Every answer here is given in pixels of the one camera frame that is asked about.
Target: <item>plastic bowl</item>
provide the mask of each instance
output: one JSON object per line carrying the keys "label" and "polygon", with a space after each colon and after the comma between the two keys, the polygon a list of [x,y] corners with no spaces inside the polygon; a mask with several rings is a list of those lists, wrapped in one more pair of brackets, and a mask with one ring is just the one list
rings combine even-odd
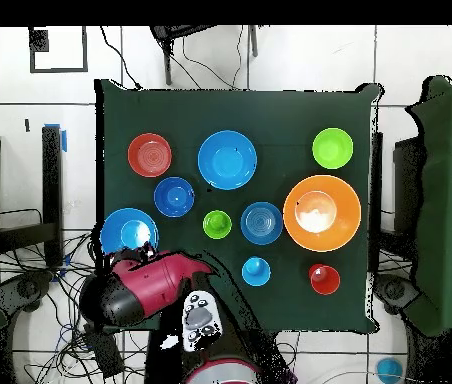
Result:
{"label": "plastic bowl", "polygon": [[326,128],[313,140],[313,157],[327,169],[338,169],[352,157],[354,145],[349,134],[339,128]]}
{"label": "plastic bowl", "polygon": [[[333,224],[319,233],[305,230],[296,217],[297,202],[312,191],[326,193],[336,205]],[[354,237],[361,223],[361,204],[354,189],[342,179],[315,175],[302,180],[290,191],[283,206],[283,223],[299,246],[316,252],[328,252],[339,249]]]}
{"label": "plastic bowl", "polygon": [[262,286],[270,279],[270,266],[265,259],[253,256],[244,263],[242,278],[250,286]]}
{"label": "plastic bowl", "polygon": [[158,177],[171,165],[171,147],[157,134],[141,134],[128,147],[128,163],[143,177]]}
{"label": "plastic bowl", "polygon": [[274,242],[281,235],[283,216],[272,203],[252,203],[242,214],[240,229],[251,243],[263,246]]}
{"label": "plastic bowl", "polygon": [[198,168],[213,187],[233,190],[246,184],[256,169],[253,143],[236,131],[219,131],[208,137],[198,152]]}
{"label": "plastic bowl", "polygon": [[333,225],[336,203],[322,191],[309,191],[295,204],[295,219],[306,231],[321,233]]}
{"label": "plastic bowl", "polygon": [[134,208],[112,212],[100,232],[100,242],[105,254],[117,252],[125,246],[131,249],[142,247],[146,241],[153,247],[158,246],[157,226],[148,214]]}
{"label": "plastic bowl", "polygon": [[161,214],[177,218],[185,215],[194,204],[194,190],[183,178],[169,177],[158,183],[153,195]]}
{"label": "plastic bowl", "polygon": [[318,294],[333,294],[340,287],[340,274],[331,266],[315,264],[308,271],[308,276]]}
{"label": "plastic bowl", "polygon": [[205,234],[214,240],[226,237],[231,231],[231,226],[230,217],[223,211],[208,212],[203,219]]}

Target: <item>green bowl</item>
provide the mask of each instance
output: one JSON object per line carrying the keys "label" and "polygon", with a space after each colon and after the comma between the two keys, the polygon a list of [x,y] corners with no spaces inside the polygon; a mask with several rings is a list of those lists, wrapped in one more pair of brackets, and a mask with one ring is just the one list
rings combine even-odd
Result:
{"label": "green bowl", "polygon": [[352,157],[352,138],[339,128],[326,128],[313,140],[312,151],[319,165],[326,169],[338,169]]}
{"label": "green bowl", "polygon": [[203,219],[203,230],[214,240],[222,239],[231,231],[231,219],[223,211],[208,212]]}

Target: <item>green table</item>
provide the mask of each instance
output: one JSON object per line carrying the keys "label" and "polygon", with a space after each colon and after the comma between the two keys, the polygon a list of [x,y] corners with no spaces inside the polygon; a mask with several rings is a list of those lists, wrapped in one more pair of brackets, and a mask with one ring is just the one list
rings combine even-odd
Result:
{"label": "green table", "polygon": [[[160,233],[161,250],[183,249],[211,252],[231,274],[267,330],[336,330],[373,332],[365,315],[367,276],[367,205],[370,153],[370,105],[379,95],[375,84],[357,92],[243,92],[243,91],[128,91],[102,81],[104,94],[104,208],[113,211],[133,207],[149,214]],[[324,128],[347,131],[354,142],[354,155],[341,169],[328,171],[313,159],[311,143]],[[252,179],[237,190],[213,189],[197,166],[197,153],[211,134],[231,129],[254,144],[258,165]],[[127,161],[130,142],[152,132],[164,137],[172,149],[172,163],[158,178],[143,178]],[[267,201],[281,210],[286,196],[299,181],[317,174],[331,174],[347,181],[362,205],[362,223],[354,238],[339,250],[317,253],[299,247],[286,230],[267,246],[248,242],[240,230],[244,209]],[[169,176],[189,181],[196,200],[182,218],[167,218],[155,207],[153,191]],[[202,229],[203,217],[214,209],[227,212],[233,229],[222,240],[209,239]],[[243,263],[257,255],[271,266],[271,279],[251,287],[241,276]],[[314,263],[334,266],[341,285],[331,296],[313,291],[308,269]],[[218,288],[230,284],[212,277]],[[143,328],[157,328],[157,319]]]}

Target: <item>black chair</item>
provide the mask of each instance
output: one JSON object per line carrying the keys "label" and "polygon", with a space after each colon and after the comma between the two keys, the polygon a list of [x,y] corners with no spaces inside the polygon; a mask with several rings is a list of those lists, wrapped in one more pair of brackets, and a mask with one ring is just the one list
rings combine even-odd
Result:
{"label": "black chair", "polygon": [[[166,84],[171,85],[171,58],[173,51],[174,40],[179,37],[186,37],[187,35],[212,28],[216,25],[174,25],[174,26],[151,26],[151,33],[162,47],[164,52],[164,68],[166,72]],[[256,25],[248,25],[251,43],[253,46],[253,56],[258,56],[258,43],[256,40]]]}

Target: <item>red bowl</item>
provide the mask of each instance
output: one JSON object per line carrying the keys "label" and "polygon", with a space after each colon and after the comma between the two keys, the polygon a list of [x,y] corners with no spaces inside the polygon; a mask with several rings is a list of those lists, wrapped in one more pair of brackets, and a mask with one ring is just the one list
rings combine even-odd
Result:
{"label": "red bowl", "polygon": [[171,147],[157,134],[141,134],[128,147],[128,163],[143,177],[158,177],[171,165]]}
{"label": "red bowl", "polygon": [[340,287],[340,274],[331,266],[315,264],[309,272],[311,286],[318,294],[333,294]]}

